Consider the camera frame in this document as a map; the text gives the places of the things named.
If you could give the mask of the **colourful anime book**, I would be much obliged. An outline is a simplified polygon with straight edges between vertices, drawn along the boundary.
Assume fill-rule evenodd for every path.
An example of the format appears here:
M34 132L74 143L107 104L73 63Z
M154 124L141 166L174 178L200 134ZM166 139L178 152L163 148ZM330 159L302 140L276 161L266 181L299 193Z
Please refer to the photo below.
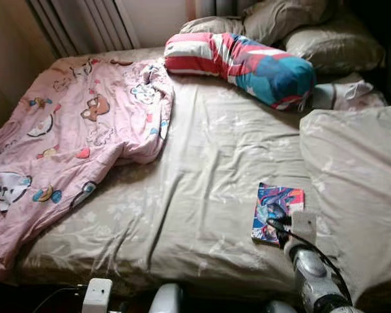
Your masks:
M250 238L273 245L280 245L287 236L271 226L268 220L276 220L283 230L290 229L290 214L305 209L305 192L300 188L272 186L260 183L256 191L256 204Z

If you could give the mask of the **pink cartoon print quilt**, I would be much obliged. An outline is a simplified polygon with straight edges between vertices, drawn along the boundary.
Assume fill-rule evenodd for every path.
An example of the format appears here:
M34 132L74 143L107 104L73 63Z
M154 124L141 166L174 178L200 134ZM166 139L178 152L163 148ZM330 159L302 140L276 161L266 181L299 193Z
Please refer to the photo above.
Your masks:
M162 152L174 98L161 59L67 57L38 75L0 128L0 281L112 167Z

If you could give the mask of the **white patterned pillow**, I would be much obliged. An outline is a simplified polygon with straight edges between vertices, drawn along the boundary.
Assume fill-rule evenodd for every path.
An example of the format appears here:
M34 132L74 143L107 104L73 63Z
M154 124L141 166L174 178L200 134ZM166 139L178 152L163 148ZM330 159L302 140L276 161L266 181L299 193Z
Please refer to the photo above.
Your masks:
M330 83L317 84L311 92L310 104L321 110L360 111L386 106L387 101L382 92L353 72Z

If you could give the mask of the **red white blue bolster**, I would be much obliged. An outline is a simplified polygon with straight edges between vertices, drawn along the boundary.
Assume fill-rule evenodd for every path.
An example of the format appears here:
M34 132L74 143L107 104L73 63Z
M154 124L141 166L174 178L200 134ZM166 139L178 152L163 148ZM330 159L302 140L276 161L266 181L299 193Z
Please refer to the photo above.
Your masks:
M313 65L235 33L183 33L164 48L172 74L216 76L281 111L301 110L317 84Z

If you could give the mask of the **bed with beige floral sheet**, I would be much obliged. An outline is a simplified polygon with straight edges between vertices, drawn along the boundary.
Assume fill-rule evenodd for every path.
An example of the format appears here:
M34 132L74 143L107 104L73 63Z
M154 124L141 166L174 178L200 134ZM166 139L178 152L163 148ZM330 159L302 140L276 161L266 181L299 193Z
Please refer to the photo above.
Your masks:
M162 59L130 50L80 59ZM250 238L260 183L317 195L300 152L298 114L216 78L169 74L175 94L162 152L115 165L99 188L23 245L7 284L110 279L117 295L163 282L230 299L287 295L295 280L279 248Z

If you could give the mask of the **silver robot right leg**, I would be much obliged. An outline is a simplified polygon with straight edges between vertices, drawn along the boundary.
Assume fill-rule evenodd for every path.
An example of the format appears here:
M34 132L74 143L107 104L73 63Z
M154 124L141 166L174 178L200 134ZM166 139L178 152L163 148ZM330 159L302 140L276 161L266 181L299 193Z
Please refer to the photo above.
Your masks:
M297 310L284 301L269 301L262 310L262 313L298 313Z

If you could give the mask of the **silver robot leg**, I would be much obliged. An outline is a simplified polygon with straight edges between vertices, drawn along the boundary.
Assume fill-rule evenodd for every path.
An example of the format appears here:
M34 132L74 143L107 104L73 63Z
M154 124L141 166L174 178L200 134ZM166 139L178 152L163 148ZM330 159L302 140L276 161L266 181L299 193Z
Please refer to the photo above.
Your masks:
M162 284L157 289L148 313L183 313L183 289L177 283Z
M262 310L262 313L298 313L297 310L284 301L269 301Z

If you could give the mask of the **silver robot left leg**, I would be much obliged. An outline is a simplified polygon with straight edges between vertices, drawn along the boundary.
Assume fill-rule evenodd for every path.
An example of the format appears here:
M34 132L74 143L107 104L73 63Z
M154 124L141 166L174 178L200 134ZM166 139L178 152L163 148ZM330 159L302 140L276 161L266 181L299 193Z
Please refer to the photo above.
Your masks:
M177 283L162 284L157 289L148 313L183 313L183 289Z

